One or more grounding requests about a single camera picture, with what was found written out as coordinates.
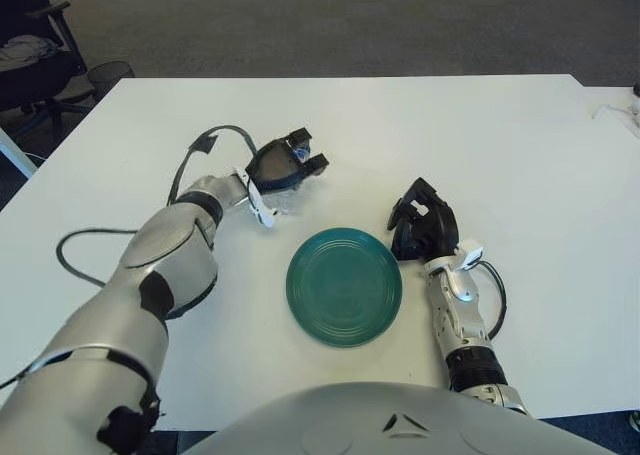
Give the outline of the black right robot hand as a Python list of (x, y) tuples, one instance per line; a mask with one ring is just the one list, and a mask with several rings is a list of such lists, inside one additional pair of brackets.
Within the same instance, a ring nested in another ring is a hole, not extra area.
[(391, 252), (398, 261), (450, 256), (459, 243), (453, 210), (421, 177), (393, 206), (387, 230), (393, 231)]

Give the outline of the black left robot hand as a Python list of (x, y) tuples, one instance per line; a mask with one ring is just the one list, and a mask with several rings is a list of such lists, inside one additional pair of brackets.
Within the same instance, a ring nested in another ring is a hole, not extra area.
[(311, 134), (300, 128), (275, 139), (253, 156), (245, 172), (260, 193), (297, 188), (311, 176), (320, 175), (329, 165), (322, 154), (311, 155)]

